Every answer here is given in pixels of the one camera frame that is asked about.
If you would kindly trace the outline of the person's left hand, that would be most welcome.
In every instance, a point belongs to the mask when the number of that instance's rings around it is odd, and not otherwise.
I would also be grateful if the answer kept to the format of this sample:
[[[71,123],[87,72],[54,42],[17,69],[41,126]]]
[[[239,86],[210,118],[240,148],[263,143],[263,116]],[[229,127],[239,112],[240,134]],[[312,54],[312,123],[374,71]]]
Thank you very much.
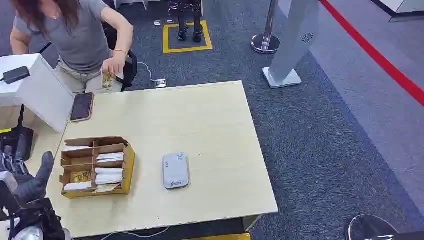
[[[109,76],[117,76],[124,72],[126,57],[113,56],[103,61],[102,72]]]

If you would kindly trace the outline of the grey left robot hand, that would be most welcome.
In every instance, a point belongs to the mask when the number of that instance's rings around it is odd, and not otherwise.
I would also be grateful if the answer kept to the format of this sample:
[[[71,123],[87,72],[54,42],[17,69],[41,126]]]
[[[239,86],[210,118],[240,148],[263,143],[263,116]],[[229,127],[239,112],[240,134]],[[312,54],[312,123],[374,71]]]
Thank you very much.
[[[17,154],[12,155],[12,147],[7,145],[0,152],[0,180],[5,182],[10,192],[23,204],[42,199],[46,196],[54,161],[52,152],[46,151],[36,175],[32,175],[25,161]]]

